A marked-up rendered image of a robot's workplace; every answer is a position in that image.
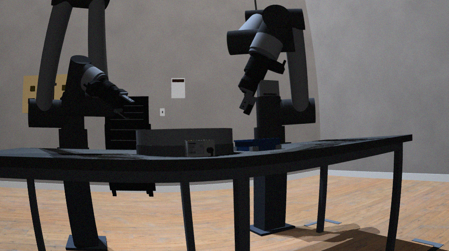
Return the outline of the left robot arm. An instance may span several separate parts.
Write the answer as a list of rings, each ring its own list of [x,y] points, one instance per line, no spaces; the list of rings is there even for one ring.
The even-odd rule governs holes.
[[[263,10],[245,11],[245,24],[239,30],[227,32],[230,55],[249,54],[252,41],[259,32],[276,37],[283,44],[281,52],[287,55],[291,99],[257,97],[254,139],[281,138],[280,143],[285,143],[282,125],[316,123],[315,100],[308,98],[303,30],[302,9],[270,5]]]

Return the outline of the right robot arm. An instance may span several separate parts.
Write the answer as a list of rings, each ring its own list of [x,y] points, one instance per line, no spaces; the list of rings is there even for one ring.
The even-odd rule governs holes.
[[[81,88],[81,79],[90,67],[108,76],[105,9],[110,0],[52,0],[42,52],[36,99],[29,99],[28,126],[59,129],[59,146],[88,148],[84,117],[114,117],[114,109]],[[53,99],[57,68],[72,8],[88,9],[88,57],[70,58],[66,87],[61,100]]]

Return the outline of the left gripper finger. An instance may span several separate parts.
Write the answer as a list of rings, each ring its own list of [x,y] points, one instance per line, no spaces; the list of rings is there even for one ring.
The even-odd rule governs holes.
[[[242,103],[239,108],[246,110],[254,92],[247,90],[245,88],[242,88],[242,87],[240,87],[240,90],[246,92],[246,94],[245,94],[245,97],[243,98]]]
[[[252,111],[256,101],[257,101],[257,98],[252,96],[252,98],[250,100],[250,103],[248,104],[247,109],[243,113],[247,114],[247,115],[250,115],[250,113],[251,113],[251,111]]]

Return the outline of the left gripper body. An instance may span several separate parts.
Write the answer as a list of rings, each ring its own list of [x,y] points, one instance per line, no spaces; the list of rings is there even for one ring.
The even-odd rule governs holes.
[[[277,61],[283,44],[267,33],[257,33],[250,48],[250,58],[244,68],[244,76],[238,87],[253,91],[253,97],[257,91],[258,84],[264,79],[268,70],[283,74],[286,60],[283,64]]]

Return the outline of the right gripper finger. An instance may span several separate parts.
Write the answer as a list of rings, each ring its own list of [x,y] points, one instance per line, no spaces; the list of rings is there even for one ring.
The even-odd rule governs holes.
[[[129,119],[129,116],[127,114],[125,114],[124,112],[122,112],[122,111],[123,111],[122,108],[114,109],[115,113],[118,113],[119,115],[121,115],[125,119]]]
[[[127,97],[128,92],[123,92],[123,93],[119,93],[119,96],[124,98],[127,102],[129,102],[130,104],[134,104],[135,101],[133,101],[132,99],[130,99],[129,97]]]

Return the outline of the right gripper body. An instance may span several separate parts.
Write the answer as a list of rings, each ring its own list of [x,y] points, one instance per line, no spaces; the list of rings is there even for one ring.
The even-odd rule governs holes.
[[[90,67],[83,74],[81,88],[93,98],[100,98],[113,109],[124,107],[125,100],[119,93],[126,92],[109,81],[108,76],[96,67]]]

